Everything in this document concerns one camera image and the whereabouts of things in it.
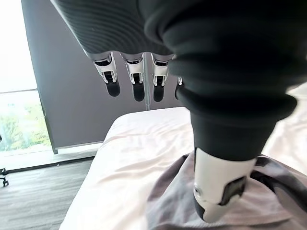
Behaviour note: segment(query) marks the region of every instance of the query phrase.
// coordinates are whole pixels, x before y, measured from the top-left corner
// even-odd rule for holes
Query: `gray shirt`
[[[305,230],[307,177],[259,156],[246,189],[216,223],[205,223],[193,203],[194,154],[178,159],[158,179],[148,198],[150,230]]]

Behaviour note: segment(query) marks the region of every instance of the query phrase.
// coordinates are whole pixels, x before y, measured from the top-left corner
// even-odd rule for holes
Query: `green foliage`
[[[37,144],[50,146],[40,104],[27,104],[22,110],[13,108],[0,115],[2,142],[0,151],[26,149]]]

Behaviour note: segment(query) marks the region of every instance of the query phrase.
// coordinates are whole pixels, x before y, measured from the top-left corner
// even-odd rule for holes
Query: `gray floor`
[[[58,230],[91,163],[7,175],[10,185],[0,187],[0,230]]]

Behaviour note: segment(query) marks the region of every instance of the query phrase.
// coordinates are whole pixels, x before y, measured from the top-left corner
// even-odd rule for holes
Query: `mattress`
[[[294,114],[277,124],[263,153],[307,174],[307,85]],[[145,230],[146,199],[158,177],[193,151],[183,107],[127,114],[110,128],[60,230]]]

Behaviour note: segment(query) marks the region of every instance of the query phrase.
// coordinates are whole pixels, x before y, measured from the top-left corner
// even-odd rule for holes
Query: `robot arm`
[[[107,88],[119,93],[114,50],[133,85],[142,84],[142,53],[152,53],[157,101],[167,71],[179,76],[176,97],[194,132],[196,210],[206,222],[220,218],[243,194],[276,122],[293,112],[286,89],[307,81],[307,3],[51,1]]]

